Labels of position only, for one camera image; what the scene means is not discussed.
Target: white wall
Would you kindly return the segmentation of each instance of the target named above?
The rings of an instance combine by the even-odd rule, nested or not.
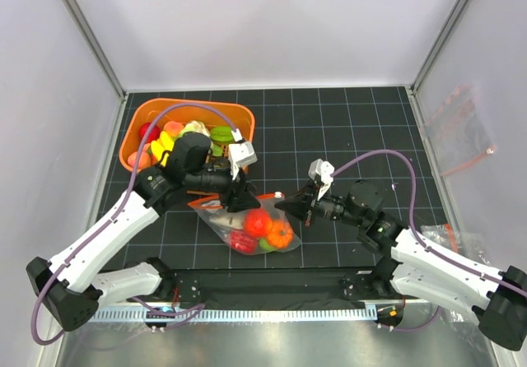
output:
[[[78,0],[124,88],[413,82],[455,0]]]
[[[493,156],[445,178],[464,229],[485,237],[494,265],[527,271],[527,0],[473,0],[419,92],[427,116],[461,83]],[[523,355],[527,356],[527,344]]]
[[[118,103],[61,0],[0,0],[1,365],[35,365],[26,264],[84,232]]]

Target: orange basket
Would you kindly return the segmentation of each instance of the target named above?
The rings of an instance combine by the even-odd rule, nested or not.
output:
[[[182,104],[184,102],[198,103],[211,108],[217,109],[227,116],[235,126],[237,126],[241,135],[246,141],[253,141],[254,136],[254,116],[253,113],[248,110],[246,107],[238,104],[227,104],[223,102],[210,102],[210,101],[193,101],[193,100],[173,100],[168,98],[156,98],[154,100],[149,100],[141,105],[133,115],[132,121],[128,126],[126,135],[124,136],[123,143],[119,149],[119,160],[123,167],[132,172],[132,167],[126,162],[128,157],[138,151],[139,142],[139,128],[144,123],[150,123],[160,114],[164,109],[168,108],[174,104]],[[208,129],[214,128],[216,126],[226,126],[228,125],[225,120],[219,117],[213,112],[201,108],[195,108],[191,106],[183,106],[181,108],[172,109],[168,114],[163,116],[157,126],[160,129],[163,129],[166,123],[169,121],[180,122],[186,124],[192,120],[198,120],[205,123]],[[227,146],[222,146],[223,155],[227,157],[228,150]]]

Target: ziplock bag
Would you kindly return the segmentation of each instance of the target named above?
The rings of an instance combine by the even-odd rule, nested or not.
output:
[[[289,252],[300,246],[283,211],[274,207],[283,194],[257,197],[261,207],[230,213],[217,196],[200,198],[189,204],[215,232],[235,251],[253,256],[270,252]]]

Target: robotic arm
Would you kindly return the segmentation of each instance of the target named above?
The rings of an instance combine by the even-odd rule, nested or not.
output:
[[[238,143],[230,145],[229,160],[207,163],[211,140],[200,133],[185,133],[174,150],[166,152],[168,158],[164,166],[154,165],[138,174],[118,216],[114,214],[127,192],[75,243],[49,261],[34,258],[27,265],[36,295],[40,295],[49,279],[59,272],[49,290],[44,292],[43,304],[65,331],[79,328],[98,308],[114,302],[136,295],[153,295],[163,300],[170,294],[175,288],[175,278],[158,258],[149,258],[136,267],[116,272],[99,274],[99,271],[134,235],[165,214],[187,190],[218,193],[221,204],[231,212],[260,206],[242,170],[257,160],[254,149],[239,134],[233,134]],[[93,238],[96,231],[100,233]],[[72,251],[83,244],[75,257],[68,260]]]
[[[453,310],[507,349],[518,351],[527,335],[527,300],[507,284],[527,290],[527,276],[516,267],[506,272],[469,260],[417,234],[381,210],[375,188],[358,181],[346,197],[325,195],[333,166],[311,164],[311,180],[296,195],[279,202],[281,209],[306,226],[318,217],[359,228],[359,241],[383,258],[369,276],[353,284],[364,294],[409,295]],[[488,280],[501,278],[503,284]]]

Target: black tiled table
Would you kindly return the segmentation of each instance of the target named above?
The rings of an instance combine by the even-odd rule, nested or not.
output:
[[[445,223],[430,165],[402,87],[131,94],[100,215],[114,205],[129,179],[117,157],[124,130],[134,110],[156,97],[233,102],[250,108],[256,119],[254,148],[259,155],[258,163],[250,168],[250,178],[259,193],[294,193],[307,180],[309,164],[317,158],[327,159],[338,168],[369,150],[397,149],[412,161],[418,176],[416,224]],[[360,177],[369,179],[385,195],[388,213],[408,218],[410,177],[402,162],[387,156],[366,159],[339,176],[331,192],[345,194]],[[186,205],[192,199],[187,196],[138,234],[105,269],[120,269],[150,256],[161,257],[178,269],[360,267],[377,261],[357,242],[357,229],[322,220],[309,229],[291,220],[302,245],[289,253],[240,255],[229,250]]]

